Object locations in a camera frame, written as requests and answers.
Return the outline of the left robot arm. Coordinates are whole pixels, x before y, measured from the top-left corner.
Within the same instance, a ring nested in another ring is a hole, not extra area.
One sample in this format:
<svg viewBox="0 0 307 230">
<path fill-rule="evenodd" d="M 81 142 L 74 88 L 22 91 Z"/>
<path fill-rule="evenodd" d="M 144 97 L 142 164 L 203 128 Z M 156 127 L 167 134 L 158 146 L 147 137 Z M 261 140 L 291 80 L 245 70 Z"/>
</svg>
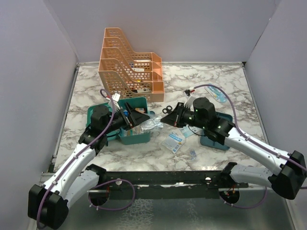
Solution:
<svg viewBox="0 0 307 230">
<path fill-rule="evenodd" d="M 107 145 L 110 132 L 130 130 L 149 120 L 129 103 L 124 108 L 97 105 L 92 112 L 90 124 L 80 136 L 73 153 L 61 168 L 42 185 L 33 185 L 28 193 L 28 216 L 36 220 L 39 230 L 50 227 L 58 229 L 65 221 L 73 202 L 93 186 L 101 189 L 106 177 L 99 172 L 84 172 L 83 168 Z"/>
</svg>

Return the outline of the teal divided tray insert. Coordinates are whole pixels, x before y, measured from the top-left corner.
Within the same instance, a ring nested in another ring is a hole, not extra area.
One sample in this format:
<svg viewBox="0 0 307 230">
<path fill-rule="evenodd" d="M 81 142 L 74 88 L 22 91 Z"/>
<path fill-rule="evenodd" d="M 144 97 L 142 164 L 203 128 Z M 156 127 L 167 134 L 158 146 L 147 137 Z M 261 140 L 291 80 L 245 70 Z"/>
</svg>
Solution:
<svg viewBox="0 0 307 230">
<path fill-rule="evenodd" d="M 224 143 L 221 143 L 223 136 L 219 135 L 217 127 L 220 120 L 225 120 L 226 122 L 232 123 L 233 117 L 229 114 L 221 112 L 216 112 L 215 114 L 215 118 L 210 120 L 210 124 L 208 126 L 209 130 L 203 130 L 202 136 L 200 137 L 200 144 L 213 149 L 228 151 L 230 147 Z"/>
</svg>

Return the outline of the amber medicine bottle orange cap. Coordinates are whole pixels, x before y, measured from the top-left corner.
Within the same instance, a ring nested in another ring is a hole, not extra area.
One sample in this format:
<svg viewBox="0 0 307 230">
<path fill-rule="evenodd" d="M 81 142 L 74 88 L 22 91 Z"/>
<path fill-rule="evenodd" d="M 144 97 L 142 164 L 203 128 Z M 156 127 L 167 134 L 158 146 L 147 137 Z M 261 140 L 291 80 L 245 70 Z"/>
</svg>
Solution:
<svg viewBox="0 0 307 230">
<path fill-rule="evenodd" d="M 146 113 L 145 108 L 135 108 L 135 110 L 140 113 Z"/>
</svg>

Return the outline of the clear bag of wipes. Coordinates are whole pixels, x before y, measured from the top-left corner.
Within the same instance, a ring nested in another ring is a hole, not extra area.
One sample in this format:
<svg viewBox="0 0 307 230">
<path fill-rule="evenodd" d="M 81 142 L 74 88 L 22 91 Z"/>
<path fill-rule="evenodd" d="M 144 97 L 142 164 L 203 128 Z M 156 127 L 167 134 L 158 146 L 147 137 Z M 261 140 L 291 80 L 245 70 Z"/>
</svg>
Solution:
<svg viewBox="0 0 307 230">
<path fill-rule="evenodd" d="M 164 127 L 161 122 L 162 116 L 156 114 L 148 114 L 149 119 L 142 123 L 144 133 L 159 131 Z"/>
</svg>

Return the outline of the small clear blue packet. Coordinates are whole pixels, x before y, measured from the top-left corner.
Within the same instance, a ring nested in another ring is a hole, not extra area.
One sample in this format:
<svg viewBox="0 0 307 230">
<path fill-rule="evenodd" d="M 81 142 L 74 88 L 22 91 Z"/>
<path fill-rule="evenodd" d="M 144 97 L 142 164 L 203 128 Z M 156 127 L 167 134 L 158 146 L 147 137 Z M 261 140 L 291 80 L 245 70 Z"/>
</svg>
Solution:
<svg viewBox="0 0 307 230">
<path fill-rule="evenodd" d="M 190 160 L 195 160 L 197 158 L 196 151 L 194 149 L 189 149 Z"/>
</svg>

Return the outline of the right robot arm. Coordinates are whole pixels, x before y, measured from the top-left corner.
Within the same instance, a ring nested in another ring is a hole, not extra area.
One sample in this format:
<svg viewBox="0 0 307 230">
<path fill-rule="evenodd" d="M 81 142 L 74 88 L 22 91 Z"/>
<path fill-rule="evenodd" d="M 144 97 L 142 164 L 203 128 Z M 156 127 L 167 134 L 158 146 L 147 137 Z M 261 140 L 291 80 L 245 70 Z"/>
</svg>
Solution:
<svg viewBox="0 0 307 230">
<path fill-rule="evenodd" d="M 225 187 L 236 183 L 257 184 L 293 200 L 307 178 L 302 153 L 296 150 L 289 153 L 252 137 L 233 122 L 221 118 L 214 104 L 205 97 L 195 99 L 192 107 L 183 103 L 177 103 L 175 108 L 167 106 L 163 113 L 162 123 L 178 128 L 201 128 L 208 139 L 234 148 L 262 164 L 261 168 L 253 168 L 229 163 L 220 176 L 221 184 Z"/>
</svg>

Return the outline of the black handled scissors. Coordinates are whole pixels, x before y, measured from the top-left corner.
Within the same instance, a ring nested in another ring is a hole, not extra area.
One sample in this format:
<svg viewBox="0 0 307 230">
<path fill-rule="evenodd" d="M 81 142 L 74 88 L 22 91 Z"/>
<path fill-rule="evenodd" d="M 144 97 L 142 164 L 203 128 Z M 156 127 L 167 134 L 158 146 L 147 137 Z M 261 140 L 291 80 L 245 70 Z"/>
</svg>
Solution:
<svg viewBox="0 0 307 230">
<path fill-rule="evenodd" d="M 163 112 L 164 114 L 170 114 L 170 113 L 172 112 L 172 110 L 173 110 L 172 106 L 168 105 L 166 108 L 164 108 L 164 109 L 162 110 L 162 112 Z"/>
</svg>

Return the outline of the teal plastic medicine box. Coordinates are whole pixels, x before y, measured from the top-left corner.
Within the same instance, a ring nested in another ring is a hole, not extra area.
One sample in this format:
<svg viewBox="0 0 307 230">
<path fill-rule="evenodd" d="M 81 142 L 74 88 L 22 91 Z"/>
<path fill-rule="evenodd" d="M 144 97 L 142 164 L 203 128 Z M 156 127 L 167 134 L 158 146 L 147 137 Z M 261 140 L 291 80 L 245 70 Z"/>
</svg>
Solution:
<svg viewBox="0 0 307 230">
<path fill-rule="evenodd" d="M 147 115 L 150 114 L 147 107 L 147 100 L 145 97 L 135 97 L 128 99 L 120 99 L 118 105 L 125 108 L 125 103 L 129 103 L 132 108 L 140 108 L 145 111 Z M 109 133 L 107 140 L 113 141 L 115 139 L 120 140 L 123 145 L 141 144 L 150 141 L 151 135 L 149 132 L 145 132 L 142 129 L 142 125 L 137 126 L 131 130 L 125 131 L 118 129 Z"/>
</svg>

